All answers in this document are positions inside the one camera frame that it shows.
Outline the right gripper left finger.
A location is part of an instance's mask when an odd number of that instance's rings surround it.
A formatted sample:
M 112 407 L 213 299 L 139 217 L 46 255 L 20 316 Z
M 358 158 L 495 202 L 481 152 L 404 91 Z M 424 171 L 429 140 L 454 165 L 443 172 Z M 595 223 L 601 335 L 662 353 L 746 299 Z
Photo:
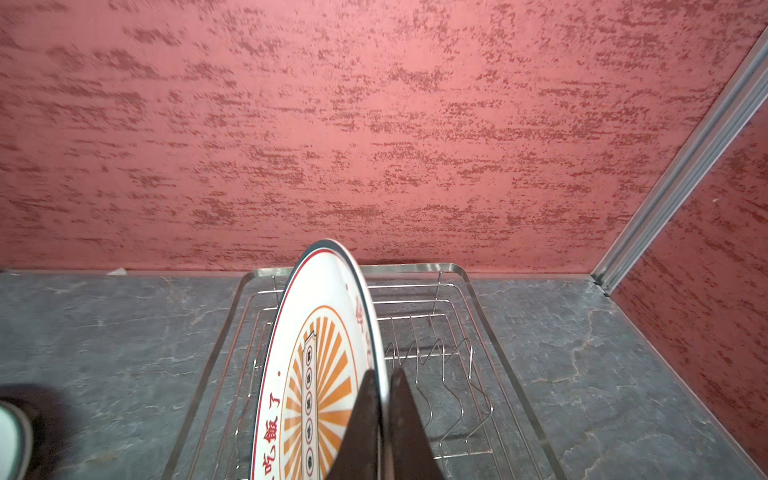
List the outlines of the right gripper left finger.
M 365 372 L 328 480 L 378 477 L 380 399 L 374 370 Z

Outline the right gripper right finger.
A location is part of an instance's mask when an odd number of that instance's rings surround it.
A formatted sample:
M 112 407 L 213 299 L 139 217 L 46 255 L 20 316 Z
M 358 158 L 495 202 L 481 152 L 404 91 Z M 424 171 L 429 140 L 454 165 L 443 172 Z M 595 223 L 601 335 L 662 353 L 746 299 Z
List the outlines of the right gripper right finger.
M 394 478 L 443 480 L 402 368 L 391 376 L 388 414 Z

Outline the orange sunburst white plate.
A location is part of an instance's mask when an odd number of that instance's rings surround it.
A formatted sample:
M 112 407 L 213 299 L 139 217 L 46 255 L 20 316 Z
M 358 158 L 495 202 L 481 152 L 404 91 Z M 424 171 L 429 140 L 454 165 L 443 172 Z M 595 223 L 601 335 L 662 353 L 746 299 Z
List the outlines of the orange sunburst white plate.
M 311 245 L 279 303 L 254 420 L 252 479 L 324 479 L 337 459 L 367 371 L 389 399 L 375 307 L 339 242 Z

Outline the watermelon plate blue rim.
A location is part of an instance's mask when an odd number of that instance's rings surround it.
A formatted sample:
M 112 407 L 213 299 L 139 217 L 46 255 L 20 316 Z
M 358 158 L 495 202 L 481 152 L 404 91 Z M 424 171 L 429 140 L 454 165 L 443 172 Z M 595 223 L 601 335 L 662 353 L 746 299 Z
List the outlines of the watermelon plate blue rim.
M 25 478 L 33 451 L 33 430 L 16 405 L 1 402 L 1 480 Z

